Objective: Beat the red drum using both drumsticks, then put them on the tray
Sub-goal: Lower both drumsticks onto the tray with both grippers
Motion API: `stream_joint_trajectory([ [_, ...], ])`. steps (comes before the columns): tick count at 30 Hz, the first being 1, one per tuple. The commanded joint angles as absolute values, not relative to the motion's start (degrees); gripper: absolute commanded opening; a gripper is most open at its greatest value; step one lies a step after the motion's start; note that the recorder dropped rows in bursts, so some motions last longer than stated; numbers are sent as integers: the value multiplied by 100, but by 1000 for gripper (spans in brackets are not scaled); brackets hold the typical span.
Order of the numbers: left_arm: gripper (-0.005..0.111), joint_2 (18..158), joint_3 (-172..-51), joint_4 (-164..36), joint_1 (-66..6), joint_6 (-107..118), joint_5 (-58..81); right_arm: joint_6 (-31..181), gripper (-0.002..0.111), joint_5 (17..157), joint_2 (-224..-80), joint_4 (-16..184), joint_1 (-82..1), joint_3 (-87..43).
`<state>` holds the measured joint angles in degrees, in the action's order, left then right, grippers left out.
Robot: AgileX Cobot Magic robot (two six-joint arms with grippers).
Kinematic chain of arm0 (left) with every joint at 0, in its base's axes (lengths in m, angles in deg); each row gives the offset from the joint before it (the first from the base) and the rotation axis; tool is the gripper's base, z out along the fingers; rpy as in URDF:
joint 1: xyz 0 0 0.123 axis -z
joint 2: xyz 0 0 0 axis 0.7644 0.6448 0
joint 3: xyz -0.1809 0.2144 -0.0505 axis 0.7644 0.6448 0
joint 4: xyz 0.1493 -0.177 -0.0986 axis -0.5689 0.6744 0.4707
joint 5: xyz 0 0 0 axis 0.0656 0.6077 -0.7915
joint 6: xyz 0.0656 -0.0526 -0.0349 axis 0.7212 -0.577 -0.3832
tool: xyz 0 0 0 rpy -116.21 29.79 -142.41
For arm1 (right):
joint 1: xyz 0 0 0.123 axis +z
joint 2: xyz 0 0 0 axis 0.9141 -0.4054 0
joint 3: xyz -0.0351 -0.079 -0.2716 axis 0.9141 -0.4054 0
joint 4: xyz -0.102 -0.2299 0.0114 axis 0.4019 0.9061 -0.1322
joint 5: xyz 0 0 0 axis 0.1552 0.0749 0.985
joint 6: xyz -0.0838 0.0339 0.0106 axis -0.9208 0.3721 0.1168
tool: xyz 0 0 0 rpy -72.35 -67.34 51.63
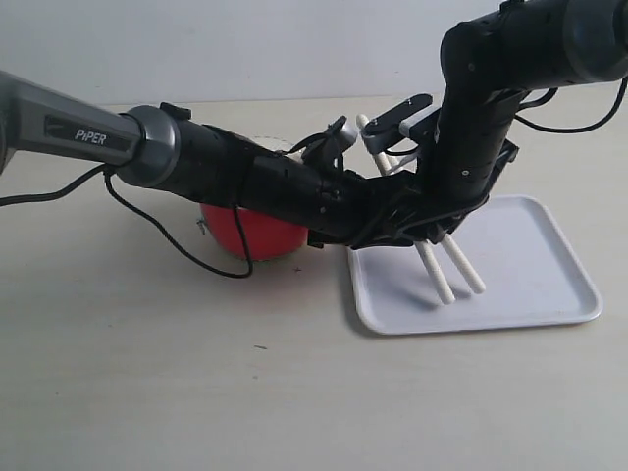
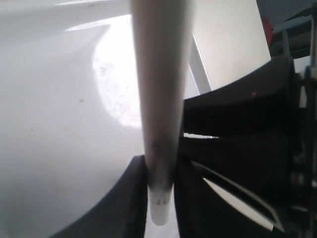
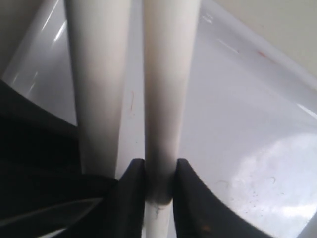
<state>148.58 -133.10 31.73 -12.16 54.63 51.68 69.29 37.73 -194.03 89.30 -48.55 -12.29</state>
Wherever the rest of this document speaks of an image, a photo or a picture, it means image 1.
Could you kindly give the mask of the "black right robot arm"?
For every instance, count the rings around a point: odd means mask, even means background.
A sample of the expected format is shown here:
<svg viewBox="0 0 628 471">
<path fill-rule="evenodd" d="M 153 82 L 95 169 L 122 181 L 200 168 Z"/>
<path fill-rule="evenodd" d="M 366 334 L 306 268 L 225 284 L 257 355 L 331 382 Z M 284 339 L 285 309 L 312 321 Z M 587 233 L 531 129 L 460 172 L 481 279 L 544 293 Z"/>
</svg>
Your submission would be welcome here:
<svg viewBox="0 0 628 471">
<path fill-rule="evenodd" d="M 422 162 L 419 239 L 438 242 L 488 198 L 533 91 L 627 75 L 624 1 L 504 1 L 441 42 L 445 93 Z"/>
</svg>

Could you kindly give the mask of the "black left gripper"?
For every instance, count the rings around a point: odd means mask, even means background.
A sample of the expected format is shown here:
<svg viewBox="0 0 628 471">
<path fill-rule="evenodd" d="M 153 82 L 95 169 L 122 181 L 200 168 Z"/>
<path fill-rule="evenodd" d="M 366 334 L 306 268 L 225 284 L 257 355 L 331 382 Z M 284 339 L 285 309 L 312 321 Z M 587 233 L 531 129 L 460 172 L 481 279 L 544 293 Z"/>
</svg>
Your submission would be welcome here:
<svg viewBox="0 0 628 471">
<path fill-rule="evenodd" d="M 409 246 L 442 241 L 442 204 L 422 195 L 415 175 L 365 178 L 352 170 L 307 167 L 307 244 L 315 248 Z"/>
</svg>

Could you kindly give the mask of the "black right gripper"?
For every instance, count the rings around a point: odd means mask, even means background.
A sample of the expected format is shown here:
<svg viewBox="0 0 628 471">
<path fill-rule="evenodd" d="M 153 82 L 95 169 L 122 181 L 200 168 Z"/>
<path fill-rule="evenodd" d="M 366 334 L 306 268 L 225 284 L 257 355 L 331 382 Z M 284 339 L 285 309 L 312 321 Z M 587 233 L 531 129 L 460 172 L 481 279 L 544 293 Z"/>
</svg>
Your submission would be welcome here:
<svg viewBox="0 0 628 471">
<path fill-rule="evenodd" d="M 447 90 L 414 133 L 421 149 L 417 223 L 438 244 L 487 203 L 492 172 L 520 105 L 518 90 Z"/>
</svg>

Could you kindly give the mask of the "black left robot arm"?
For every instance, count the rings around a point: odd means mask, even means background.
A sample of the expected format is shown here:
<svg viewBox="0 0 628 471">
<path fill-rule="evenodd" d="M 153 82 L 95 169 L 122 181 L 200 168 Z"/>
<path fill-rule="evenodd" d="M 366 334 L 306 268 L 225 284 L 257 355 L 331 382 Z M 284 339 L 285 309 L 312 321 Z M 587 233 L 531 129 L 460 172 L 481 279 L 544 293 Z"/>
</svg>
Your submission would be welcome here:
<svg viewBox="0 0 628 471">
<path fill-rule="evenodd" d="M 132 186 L 304 227 L 308 244 L 318 248 L 439 241 L 444 230 L 410 174 L 366 179 L 344 166 L 353 141 L 337 120 L 293 150 L 271 150 L 197 124 L 188 109 L 169 103 L 115 114 L 23 78 L 1 77 L 3 162 L 19 151 L 99 162 Z"/>
</svg>

